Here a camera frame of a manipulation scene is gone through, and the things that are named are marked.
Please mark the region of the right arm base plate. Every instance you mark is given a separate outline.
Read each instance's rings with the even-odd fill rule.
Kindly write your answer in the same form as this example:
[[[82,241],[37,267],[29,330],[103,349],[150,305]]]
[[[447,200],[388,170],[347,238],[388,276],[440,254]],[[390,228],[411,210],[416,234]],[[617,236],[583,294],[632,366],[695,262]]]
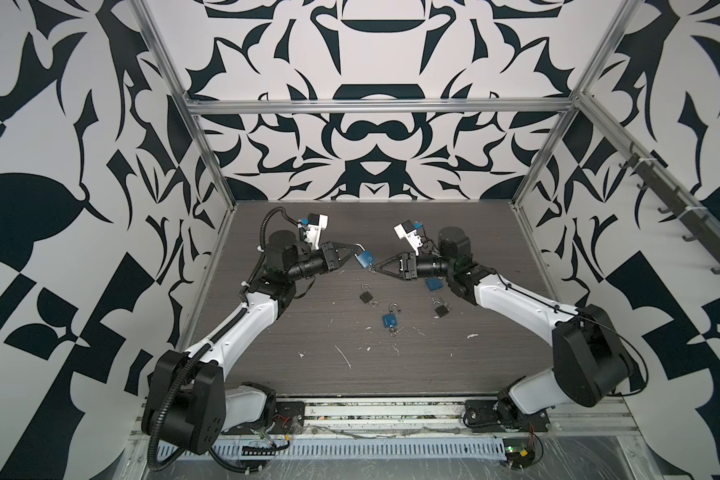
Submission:
[[[467,400],[462,416],[465,427],[473,432],[547,432],[545,410],[523,413],[510,399]]]

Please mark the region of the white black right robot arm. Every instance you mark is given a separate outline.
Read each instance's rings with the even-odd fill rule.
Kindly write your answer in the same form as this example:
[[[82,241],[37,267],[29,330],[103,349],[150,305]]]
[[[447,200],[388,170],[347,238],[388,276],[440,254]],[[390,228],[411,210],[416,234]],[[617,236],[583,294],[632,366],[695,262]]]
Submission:
[[[495,423],[518,430],[532,416],[560,404],[593,407],[633,374],[629,345],[603,309],[560,304],[516,285],[477,262],[470,239],[458,227],[441,229],[436,241],[410,222],[396,226],[395,232],[410,251],[377,263],[374,271],[404,281],[442,277],[457,297],[514,321],[552,349],[550,368],[501,390],[486,420],[469,408],[468,426]]]

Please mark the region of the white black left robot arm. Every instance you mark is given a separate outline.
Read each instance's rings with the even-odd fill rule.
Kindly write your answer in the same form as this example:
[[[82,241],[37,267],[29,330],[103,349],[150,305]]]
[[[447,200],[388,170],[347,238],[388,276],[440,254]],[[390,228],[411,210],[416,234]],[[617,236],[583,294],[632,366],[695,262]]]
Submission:
[[[254,383],[228,390],[227,376],[296,298],[297,281],[336,271],[351,259],[364,268],[373,262],[359,244],[314,246],[288,230],[274,232],[259,250],[240,305],[201,340],[182,352],[166,352],[156,363],[141,424],[152,470],[169,463],[159,457],[161,443],[174,446],[176,455],[204,454],[228,430],[268,428],[276,413],[274,391]]]

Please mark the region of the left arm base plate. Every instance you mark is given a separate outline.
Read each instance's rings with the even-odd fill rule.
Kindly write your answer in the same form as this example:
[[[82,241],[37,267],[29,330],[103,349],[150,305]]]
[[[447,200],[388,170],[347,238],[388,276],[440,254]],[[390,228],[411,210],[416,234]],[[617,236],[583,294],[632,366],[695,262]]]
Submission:
[[[259,433],[285,435],[295,433],[303,426],[306,404],[302,401],[268,403],[258,418],[251,422],[230,425],[223,435],[253,435]]]

